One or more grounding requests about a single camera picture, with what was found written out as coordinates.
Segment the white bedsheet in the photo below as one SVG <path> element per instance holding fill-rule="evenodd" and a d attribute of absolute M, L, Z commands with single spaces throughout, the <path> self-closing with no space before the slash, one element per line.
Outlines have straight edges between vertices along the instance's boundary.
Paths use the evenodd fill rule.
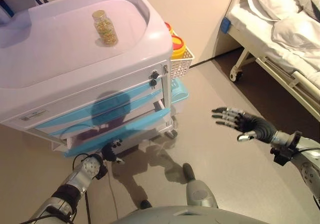
<path fill-rule="evenodd" d="M 242 0 L 227 14 L 232 25 L 237 28 L 249 42 L 261 50 L 265 56 L 278 64 L 287 73 L 299 71 L 315 86 L 320 88 L 319 59 L 305 60 L 293 54 L 288 49 L 271 40 L 274 22 L 266 21 L 256 16 L 249 8 L 247 1 Z"/>

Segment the caster wheel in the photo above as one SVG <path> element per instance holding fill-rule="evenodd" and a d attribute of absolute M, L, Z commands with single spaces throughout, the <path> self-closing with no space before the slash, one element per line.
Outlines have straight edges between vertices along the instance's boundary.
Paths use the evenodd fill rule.
<path fill-rule="evenodd" d="M 192 170 L 192 167 L 189 163 L 184 163 L 182 166 L 183 169 L 183 174 L 187 182 L 195 180 L 195 174 L 194 171 Z"/>
<path fill-rule="evenodd" d="M 176 136 L 178 136 L 178 132 L 173 129 L 172 131 L 168 131 L 165 133 L 169 138 L 174 139 Z"/>
<path fill-rule="evenodd" d="M 238 82 L 239 79 L 241 78 L 242 74 L 243 74 L 243 73 L 242 73 L 241 71 L 239 71 L 239 72 L 233 72 L 233 71 L 231 71 L 231 73 L 230 73 L 230 80 L 231 80 L 232 82 Z"/>

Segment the robotic arm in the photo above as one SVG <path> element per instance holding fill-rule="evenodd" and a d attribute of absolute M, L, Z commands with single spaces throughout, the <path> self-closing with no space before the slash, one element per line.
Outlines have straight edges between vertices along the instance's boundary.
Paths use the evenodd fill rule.
<path fill-rule="evenodd" d="M 105 145 L 100 154 L 79 154 L 86 155 L 81 163 L 75 168 L 72 165 L 72 173 L 63 181 L 53 195 L 47 199 L 36 213 L 27 222 L 21 224 L 73 224 L 77 213 L 77 205 L 83 194 L 87 191 L 94 178 L 101 179 L 108 170 L 104 160 L 123 164 L 124 161 L 118 158 L 112 151 L 112 145 L 120 142 L 115 140 Z"/>
<path fill-rule="evenodd" d="M 292 162 L 299 170 L 303 181 L 311 190 L 320 209 L 320 144 L 304 138 L 301 132 L 287 134 L 277 129 L 263 118 L 251 115 L 240 109 L 221 107 L 212 110 L 213 118 L 219 125 L 225 125 L 242 132 L 239 142 L 258 139 L 271 145 L 270 153 L 274 162 L 284 165 Z"/>

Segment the yellow container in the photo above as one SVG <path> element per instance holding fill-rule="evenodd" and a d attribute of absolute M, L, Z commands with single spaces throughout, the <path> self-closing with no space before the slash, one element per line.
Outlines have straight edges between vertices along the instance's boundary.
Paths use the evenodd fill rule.
<path fill-rule="evenodd" d="M 186 51 L 186 44 L 182 40 L 182 38 L 178 36 L 172 35 L 172 43 L 173 43 L 173 53 L 171 59 L 180 59 L 183 58 L 183 55 Z"/>
<path fill-rule="evenodd" d="M 172 29 L 171 25 L 168 24 L 167 22 L 164 22 L 166 24 L 166 27 L 168 28 L 169 32 L 171 35 L 173 35 L 174 30 Z"/>

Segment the blue drawer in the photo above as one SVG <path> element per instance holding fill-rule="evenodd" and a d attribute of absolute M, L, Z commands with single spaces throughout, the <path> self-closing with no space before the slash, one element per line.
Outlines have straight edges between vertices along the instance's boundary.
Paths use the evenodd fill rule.
<path fill-rule="evenodd" d="M 41 128 L 52 127 L 52 126 L 76 121 L 79 119 L 83 119 L 86 117 L 96 116 L 104 112 L 108 112 L 109 110 L 115 109 L 121 105 L 128 103 L 132 98 L 134 98 L 135 96 L 138 96 L 139 94 L 147 91 L 150 88 L 151 87 L 149 83 L 143 84 L 139 87 L 132 88 L 126 92 L 119 93 L 112 97 L 106 98 L 94 104 L 78 109 L 76 111 L 54 118 L 50 121 L 47 121 L 45 123 L 42 123 L 36 126 L 35 128 L 41 129 Z"/>
<path fill-rule="evenodd" d="M 123 127 L 118 128 L 113 132 L 101 134 L 94 139 L 84 142 L 78 147 L 71 148 L 64 153 L 64 156 L 71 157 L 79 153 L 91 152 L 96 149 L 102 148 L 105 144 L 111 142 L 114 139 L 126 139 L 161 120 L 161 118 L 166 116 L 168 113 L 170 113 L 170 109 L 165 108 L 146 117 L 140 118 L 134 122 L 131 122 L 127 125 L 124 125 Z"/>
<path fill-rule="evenodd" d="M 139 107 L 142 107 L 146 103 L 152 101 L 155 97 L 157 97 L 161 93 L 162 93 L 162 89 L 157 90 L 156 92 L 149 94 L 146 97 L 140 98 L 140 99 L 133 101 L 129 104 L 126 104 L 124 106 L 116 108 L 110 112 L 100 114 L 92 119 L 88 119 L 83 122 L 77 123 L 71 127 L 64 128 L 64 129 L 58 130 L 56 132 L 52 132 L 52 133 L 50 133 L 50 135 L 60 138 L 61 135 L 65 135 L 68 133 L 84 132 L 94 126 L 99 126 L 104 123 L 110 122 L 114 119 L 120 118 L 120 117 L 130 113 L 131 111 L 133 111 Z"/>

